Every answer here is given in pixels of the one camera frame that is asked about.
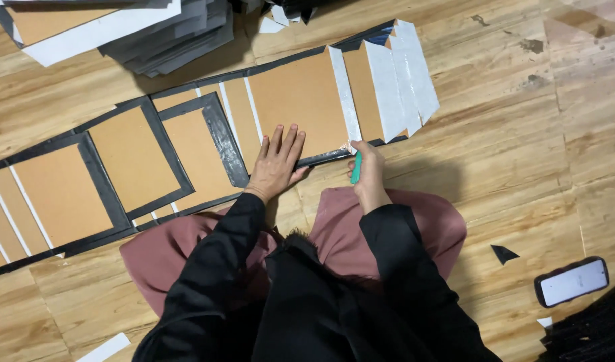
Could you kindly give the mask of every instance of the green box cutter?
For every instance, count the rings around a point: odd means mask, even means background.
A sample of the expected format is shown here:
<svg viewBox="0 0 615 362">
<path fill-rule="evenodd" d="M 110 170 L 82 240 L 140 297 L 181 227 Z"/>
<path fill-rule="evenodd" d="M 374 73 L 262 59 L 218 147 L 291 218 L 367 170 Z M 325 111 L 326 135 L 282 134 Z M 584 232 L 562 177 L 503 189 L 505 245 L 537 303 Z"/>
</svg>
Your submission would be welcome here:
<svg viewBox="0 0 615 362">
<path fill-rule="evenodd" d="M 361 152 L 356 152 L 356 157 L 354 158 L 354 169 L 352 170 L 352 177 L 350 178 L 350 183 L 352 185 L 359 182 L 359 177 L 361 176 Z"/>
</svg>

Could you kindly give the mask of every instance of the phone screen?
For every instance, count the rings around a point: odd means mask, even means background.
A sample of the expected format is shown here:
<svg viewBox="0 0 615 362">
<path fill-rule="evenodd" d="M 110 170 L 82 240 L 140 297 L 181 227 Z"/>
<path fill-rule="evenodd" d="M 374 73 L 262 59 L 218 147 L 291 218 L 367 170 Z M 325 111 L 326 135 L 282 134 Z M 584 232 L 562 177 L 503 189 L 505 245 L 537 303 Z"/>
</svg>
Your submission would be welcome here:
<svg viewBox="0 0 615 362">
<path fill-rule="evenodd" d="M 605 266 L 596 260 L 540 282 L 547 307 L 595 291 L 607 285 Z"/>
</svg>

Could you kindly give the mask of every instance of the black sleeve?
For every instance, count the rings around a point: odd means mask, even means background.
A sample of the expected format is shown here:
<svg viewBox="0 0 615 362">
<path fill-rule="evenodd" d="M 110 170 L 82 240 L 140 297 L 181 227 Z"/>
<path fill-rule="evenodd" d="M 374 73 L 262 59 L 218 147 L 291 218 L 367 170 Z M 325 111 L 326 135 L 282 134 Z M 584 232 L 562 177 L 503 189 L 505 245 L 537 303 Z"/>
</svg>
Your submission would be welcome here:
<svg viewBox="0 0 615 362">
<path fill-rule="evenodd" d="M 440 361 L 500 361 L 422 246 L 412 210 L 385 205 L 359 223 L 388 302 Z"/>
<path fill-rule="evenodd" d="M 133 361 L 219 361 L 217 335 L 225 319 L 225 297 L 256 244 L 265 205 L 240 195 L 214 231 L 191 252 L 165 299 L 160 322 Z"/>
</svg>

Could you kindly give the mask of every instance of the person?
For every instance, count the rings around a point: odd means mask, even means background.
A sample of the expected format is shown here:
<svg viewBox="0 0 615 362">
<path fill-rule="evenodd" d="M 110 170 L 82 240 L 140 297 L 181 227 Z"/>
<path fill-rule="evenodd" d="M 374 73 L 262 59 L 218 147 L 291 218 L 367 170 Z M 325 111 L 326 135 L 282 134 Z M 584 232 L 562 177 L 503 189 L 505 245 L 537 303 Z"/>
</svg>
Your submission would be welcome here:
<svg viewBox="0 0 615 362">
<path fill-rule="evenodd" d="M 384 190 L 384 158 L 367 143 L 352 142 L 360 180 L 322 194 L 309 236 L 265 228 L 266 204 L 307 171 L 293 171 L 305 133 L 282 134 L 263 138 L 229 210 L 122 246 L 161 317 L 133 361 L 500 361 L 445 281 L 466 236 L 461 216 L 437 196 Z"/>
</svg>

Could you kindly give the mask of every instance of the mauve fabric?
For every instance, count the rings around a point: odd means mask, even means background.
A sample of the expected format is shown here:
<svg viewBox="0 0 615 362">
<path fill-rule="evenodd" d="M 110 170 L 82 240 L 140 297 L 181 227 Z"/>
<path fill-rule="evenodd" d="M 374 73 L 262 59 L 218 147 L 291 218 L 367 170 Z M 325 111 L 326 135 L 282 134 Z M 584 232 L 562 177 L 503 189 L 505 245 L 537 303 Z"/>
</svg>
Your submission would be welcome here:
<svg viewBox="0 0 615 362">
<path fill-rule="evenodd" d="M 447 279 L 466 238 L 462 216 L 450 202 L 433 194 L 386 191 L 393 203 L 412 209 L 424 248 L 440 275 Z M 146 230 L 120 247 L 129 275 L 158 316 L 162 315 L 167 291 L 180 276 L 189 254 L 211 233 L 227 210 L 175 218 Z M 308 239 L 317 247 L 319 261 L 332 273 L 365 282 L 378 280 L 379 271 L 359 227 L 362 216 L 352 187 L 326 189 L 321 193 Z M 276 249 L 279 237 L 273 231 L 262 231 L 259 235 L 239 279 L 243 293 L 230 299 L 232 309 L 267 296 L 270 285 L 264 259 Z M 372 283 L 364 285 L 376 287 Z"/>
</svg>

